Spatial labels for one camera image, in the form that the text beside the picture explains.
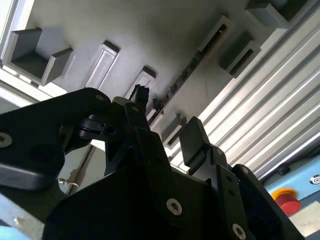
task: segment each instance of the white panel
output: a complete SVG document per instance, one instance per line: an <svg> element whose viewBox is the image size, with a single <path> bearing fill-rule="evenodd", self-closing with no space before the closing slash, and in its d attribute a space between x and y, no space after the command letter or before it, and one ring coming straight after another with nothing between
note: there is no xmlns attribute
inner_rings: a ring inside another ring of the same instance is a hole
<svg viewBox="0 0 320 240"><path fill-rule="evenodd" d="M99 89L102 82L107 77L108 72L117 59L118 52L116 49L111 49L109 42L104 42L98 49L91 67L87 73L86 87Z"/></svg>

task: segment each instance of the gray bracket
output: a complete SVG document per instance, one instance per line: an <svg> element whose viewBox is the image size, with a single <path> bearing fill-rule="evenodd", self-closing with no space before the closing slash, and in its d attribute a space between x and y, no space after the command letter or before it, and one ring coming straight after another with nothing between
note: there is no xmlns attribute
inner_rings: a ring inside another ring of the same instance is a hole
<svg viewBox="0 0 320 240"><path fill-rule="evenodd" d="M179 141L180 130L186 124L187 120L184 117L181 117L179 114L177 114L174 120L161 134L161 140L163 145L168 147L169 149L172 149L173 146Z"/></svg>
<svg viewBox="0 0 320 240"><path fill-rule="evenodd" d="M219 64L231 76L237 78L260 51L260 47L243 34L224 54Z"/></svg>
<svg viewBox="0 0 320 240"><path fill-rule="evenodd" d="M40 28L12 31L3 63L34 83L45 86L62 75L73 50L67 48L46 59L37 53L41 34Z"/></svg>
<svg viewBox="0 0 320 240"><path fill-rule="evenodd" d="M109 41L104 41L95 54L85 76L87 88L99 89L110 69L117 60L120 49Z"/></svg>
<svg viewBox="0 0 320 240"><path fill-rule="evenodd" d="M245 11L264 26L278 29L287 29L289 27L289 22L271 3L258 4L252 8L247 8Z"/></svg>

